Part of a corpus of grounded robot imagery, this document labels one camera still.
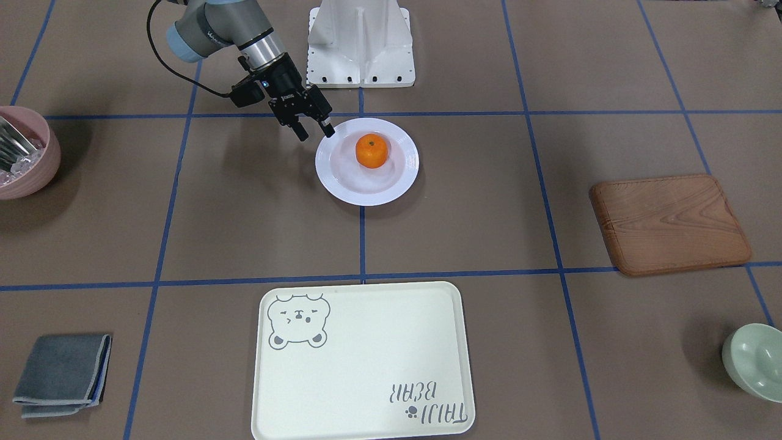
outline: cable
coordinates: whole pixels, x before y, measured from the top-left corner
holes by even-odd
[[[217,96],[220,96],[221,98],[228,98],[229,94],[215,92],[214,90],[212,90],[211,88],[206,87],[205,85],[201,84],[200,82],[198,82],[198,81],[196,81],[194,79],[188,78],[188,77],[184,76],[183,74],[180,74],[176,70],[168,67],[168,64],[166,64],[166,62],[163,61],[163,58],[160,58],[160,54],[157,52],[157,49],[155,48],[155,42],[152,40],[152,15],[155,12],[155,8],[157,8],[157,6],[160,4],[161,1],[163,1],[163,0],[155,0],[155,2],[149,8],[149,14],[147,15],[147,38],[149,39],[149,46],[152,47],[152,51],[155,53],[155,57],[157,58],[157,60],[160,61],[160,64],[163,64],[163,67],[168,69],[169,72],[171,72],[172,74],[182,78],[183,80],[185,80],[185,81],[187,81],[189,83],[195,84],[195,85],[199,86],[200,88],[203,88],[204,90],[206,90],[207,92],[211,93],[212,95],[217,95]]]

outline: bear drawing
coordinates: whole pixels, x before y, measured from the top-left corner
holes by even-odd
[[[289,342],[326,343],[326,318],[331,311],[323,294],[278,295],[267,310],[271,322],[269,345],[282,350]]]

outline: tiled floor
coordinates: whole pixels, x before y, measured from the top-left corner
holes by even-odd
[[[273,287],[449,280],[461,290],[477,417],[464,438],[782,437],[782,406],[730,382],[724,337],[782,322],[782,25],[752,0],[401,0],[413,88],[329,90],[344,121],[418,145],[408,193],[330,196],[320,136],[168,74],[151,2],[12,0],[0,104],[43,113],[55,181],[0,202],[0,438],[252,438],[257,305]],[[261,4],[297,65],[318,0]],[[185,66],[226,90],[225,49]],[[310,133],[316,128],[306,122]],[[630,279],[587,191],[711,172],[752,244],[743,267]],[[35,338],[108,332],[102,405],[22,420]]]

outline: folded cloth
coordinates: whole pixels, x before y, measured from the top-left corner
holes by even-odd
[[[39,337],[14,393],[22,418],[66,416],[98,405],[110,352],[108,334]]]

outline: orange fruit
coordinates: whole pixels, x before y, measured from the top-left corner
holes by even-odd
[[[356,142],[356,160],[367,168],[379,168],[389,158],[386,140],[375,133],[361,136]]]

